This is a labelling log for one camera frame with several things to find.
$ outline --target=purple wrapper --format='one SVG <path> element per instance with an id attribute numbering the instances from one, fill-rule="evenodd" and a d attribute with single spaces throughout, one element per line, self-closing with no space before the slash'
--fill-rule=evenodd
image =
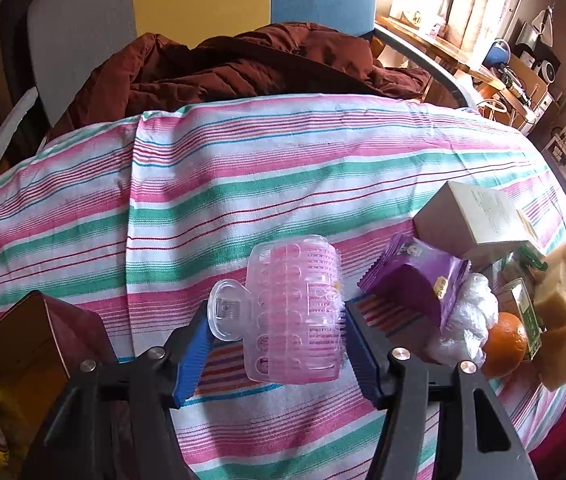
<path id="1" fill-rule="evenodd" d="M 364 292 L 425 314 L 442 330 L 468 272 L 470 261 L 399 234 L 391 238 L 358 285 Z"/>

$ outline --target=silver screw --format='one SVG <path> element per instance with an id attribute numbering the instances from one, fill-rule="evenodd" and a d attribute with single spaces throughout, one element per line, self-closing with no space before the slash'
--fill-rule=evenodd
<path id="1" fill-rule="evenodd" d="M 392 356 L 399 361 L 407 361 L 410 358 L 410 351 L 407 348 L 397 346 L 392 351 Z"/>
<path id="2" fill-rule="evenodd" d="M 471 361 L 461 361 L 459 368 L 467 374 L 473 374 L 476 372 L 476 365 Z"/>
<path id="3" fill-rule="evenodd" d="M 82 372 L 93 372 L 96 368 L 96 363 L 92 359 L 86 359 L 80 364 L 80 371 Z"/>
<path id="4" fill-rule="evenodd" d="M 162 346 L 153 346 L 147 351 L 147 356 L 152 361 L 163 359 L 165 357 L 165 348 L 163 348 Z"/>

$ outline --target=orange fruit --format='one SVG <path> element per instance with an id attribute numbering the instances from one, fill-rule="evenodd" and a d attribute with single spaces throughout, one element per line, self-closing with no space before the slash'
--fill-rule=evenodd
<path id="1" fill-rule="evenodd" d="M 486 362 L 481 371 L 488 379 L 503 377 L 523 361 L 528 336 L 521 320 L 509 312 L 499 312 L 499 321 L 488 333 L 483 347 Z"/>

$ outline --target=striped tablecloth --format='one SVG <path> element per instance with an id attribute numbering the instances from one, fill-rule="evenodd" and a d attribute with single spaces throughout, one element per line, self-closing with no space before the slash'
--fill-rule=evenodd
<path id="1" fill-rule="evenodd" d="M 0 176 L 0 313 L 38 288 L 95 310 L 121 359 L 188 322 L 252 246 L 300 234 L 340 251 L 345 296 L 442 183 L 505 189 L 547 250 L 566 240 L 566 197 L 514 130 L 468 110 L 369 96 L 277 96 L 148 112 L 89 126 Z M 425 319 L 374 298 L 370 324 L 415 347 Z M 566 404 L 528 368 L 495 382 L 528 449 Z M 337 381 L 252 383 L 241 343 L 218 344 L 174 412 L 203 479 L 365 475 L 382 424 L 349 364 Z M 438 411 L 420 478 L 431 474 Z"/>

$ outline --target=yellow sponge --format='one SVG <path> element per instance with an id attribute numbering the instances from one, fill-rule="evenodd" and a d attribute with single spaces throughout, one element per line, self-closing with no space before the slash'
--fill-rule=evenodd
<path id="1" fill-rule="evenodd" d="M 541 333 L 541 348 L 532 363 L 551 392 L 566 384 L 566 326 Z"/>
<path id="2" fill-rule="evenodd" d="M 534 312 L 553 330 L 566 326 L 566 243 L 548 254 L 546 262 L 548 270 L 535 288 Z"/>

